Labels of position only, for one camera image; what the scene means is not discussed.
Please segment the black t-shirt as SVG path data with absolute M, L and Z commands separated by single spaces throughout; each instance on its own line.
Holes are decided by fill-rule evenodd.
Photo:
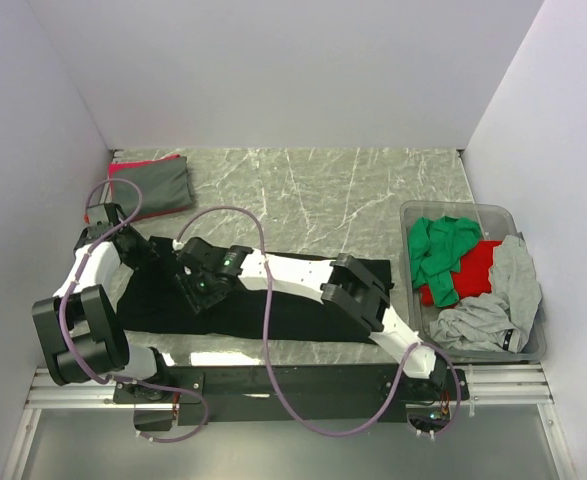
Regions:
M 149 238 L 159 258 L 133 272 L 117 302 L 116 316 L 126 330 L 154 334 L 219 334 L 260 339 L 265 291 L 232 292 L 209 310 L 195 314 L 170 281 L 164 262 L 172 240 Z M 316 301 L 275 292 L 269 316 L 271 340 L 370 344 L 369 334 Z

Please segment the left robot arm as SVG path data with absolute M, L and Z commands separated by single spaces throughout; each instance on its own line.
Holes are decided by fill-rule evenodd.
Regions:
M 138 272 L 159 265 L 160 256 L 116 203 L 90 206 L 86 221 L 68 277 L 32 307 L 46 367 L 60 386 L 124 379 L 149 401 L 162 401 L 173 388 L 164 358 L 153 347 L 129 345 L 105 290 L 122 264 Z

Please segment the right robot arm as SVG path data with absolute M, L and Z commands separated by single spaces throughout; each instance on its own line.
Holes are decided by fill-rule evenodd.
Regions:
M 175 283 L 194 314 L 219 314 L 248 334 L 248 306 L 263 299 L 268 339 L 369 340 L 402 366 L 413 390 L 433 399 L 447 386 L 447 366 L 397 313 L 383 281 L 355 257 L 302 259 L 200 237 L 172 243 Z

